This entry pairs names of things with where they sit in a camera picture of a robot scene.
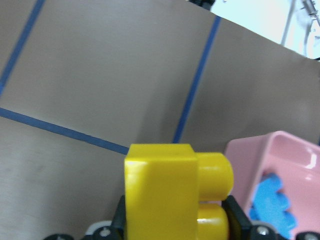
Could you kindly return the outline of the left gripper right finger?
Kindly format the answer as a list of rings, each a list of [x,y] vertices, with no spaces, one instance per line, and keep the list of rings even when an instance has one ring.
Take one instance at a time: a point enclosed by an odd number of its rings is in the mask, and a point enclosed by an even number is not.
[[[229,223],[229,239],[248,240],[252,223],[236,199],[232,195],[229,195],[222,201],[222,208],[226,212]]]

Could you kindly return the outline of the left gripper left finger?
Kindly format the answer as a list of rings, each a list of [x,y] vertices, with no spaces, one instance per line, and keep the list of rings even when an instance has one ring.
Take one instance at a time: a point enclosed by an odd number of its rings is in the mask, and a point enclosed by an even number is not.
[[[120,236],[120,240],[125,238],[125,226],[126,226],[126,202],[125,196],[122,195],[118,201],[111,227],[117,231]]]

